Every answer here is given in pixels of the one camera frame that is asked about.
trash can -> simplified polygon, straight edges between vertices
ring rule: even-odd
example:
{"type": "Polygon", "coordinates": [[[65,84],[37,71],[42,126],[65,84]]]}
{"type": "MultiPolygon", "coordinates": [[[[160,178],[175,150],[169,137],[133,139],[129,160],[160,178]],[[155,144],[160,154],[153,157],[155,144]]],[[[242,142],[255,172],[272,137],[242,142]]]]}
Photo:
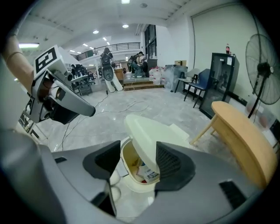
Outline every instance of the trash can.
{"type": "Polygon", "coordinates": [[[124,123],[129,134],[129,137],[121,141],[121,159],[128,172],[124,182],[135,192],[153,191],[160,176],[156,163],[157,141],[193,148],[188,142],[189,135],[175,124],[167,126],[137,115],[128,115],[124,123]],[[137,176],[138,166],[135,164],[138,158],[141,158],[149,169],[159,174],[156,180],[141,182],[137,176]]]}

standing fan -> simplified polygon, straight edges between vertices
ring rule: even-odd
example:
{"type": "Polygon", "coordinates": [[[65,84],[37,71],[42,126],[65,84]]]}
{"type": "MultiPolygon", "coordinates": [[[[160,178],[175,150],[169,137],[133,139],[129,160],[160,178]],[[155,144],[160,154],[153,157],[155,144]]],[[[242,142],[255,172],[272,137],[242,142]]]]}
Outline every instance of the standing fan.
{"type": "Polygon", "coordinates": [[[246,46],[246,66],[253,94],[257,100],[248,116],[250,118],[259,102],[274,104],[280,98],[280,63],[271,41],[254,34],[246,46]]]}

wooden step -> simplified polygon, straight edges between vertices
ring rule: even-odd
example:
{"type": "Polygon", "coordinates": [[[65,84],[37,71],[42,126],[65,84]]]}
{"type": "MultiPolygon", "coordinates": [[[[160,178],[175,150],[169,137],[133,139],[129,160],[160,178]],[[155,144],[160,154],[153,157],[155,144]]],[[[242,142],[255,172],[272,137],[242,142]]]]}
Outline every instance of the wooden step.
{"type": "Polygon", "coordinates": [[[133,85],[143,85],[143,84],[153,84],[153,81],[141,81],[141,82],[126,82],[123,85],[124,86],[131,86],[131,84],[133,83],[133,85]]]}
{"type": "Polygon", "coordinates": [[[129,86],[124,86],[123,90],[124,91],[132,91],[132,90],[139,90],[139,89],[154,89],[154,88],[163,88],[164,85],[154,85],[154,84],[140,84],[135,85],[136,83],[133,83],[133,85],[131,86],[131,84],[129,86]]]}

door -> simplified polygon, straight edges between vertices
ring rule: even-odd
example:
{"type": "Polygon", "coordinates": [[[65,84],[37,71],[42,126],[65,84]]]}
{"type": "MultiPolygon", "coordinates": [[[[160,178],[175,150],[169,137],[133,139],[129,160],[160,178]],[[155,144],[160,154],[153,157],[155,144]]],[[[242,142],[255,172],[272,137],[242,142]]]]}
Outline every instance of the door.
{"type": "Polygon", "coordinates": [[[224,101],[231,76],[232,57],[227,54],[212,54],[207,91],[199,109],[209,118],[215,113],[211,108],[214,101],[224,101]]]}

blue chair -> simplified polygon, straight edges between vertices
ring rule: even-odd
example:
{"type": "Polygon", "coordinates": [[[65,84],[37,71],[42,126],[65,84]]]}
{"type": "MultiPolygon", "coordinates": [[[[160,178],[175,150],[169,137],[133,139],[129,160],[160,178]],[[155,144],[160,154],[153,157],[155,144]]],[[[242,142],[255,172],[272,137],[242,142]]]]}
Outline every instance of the blue chair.
{"type": "Polygon", "coordinates": [[[187,95],[188,95],[188,93],[189,93],[189,89],[191,88],[191,86],[195,88],[193,99],[194,99],[195,96],[196,96],[196,90],[197,90],[197,89],[200,90],[200,92],[199,92],[199,94],[198,94],[198,97],[197,97],[197,99],[196,99],[196,102],[195,102],[193,108],[196,106],[196,103],[198,102],[198,99],[199,99],[199,97],[200,97],[201,92],[202,92],[202,91],[205,91],[205,90],[207,89],[207,84],[208,84],[209,76],[210,76],[210,69],[205,69],[205,70],[203,70],[201,73],[198,74],[199,83],[189,83],[189,88],[188,88],[187,93],[185,94],[184,101],[185,101],[186,98],[187,98],[187,95]]]}

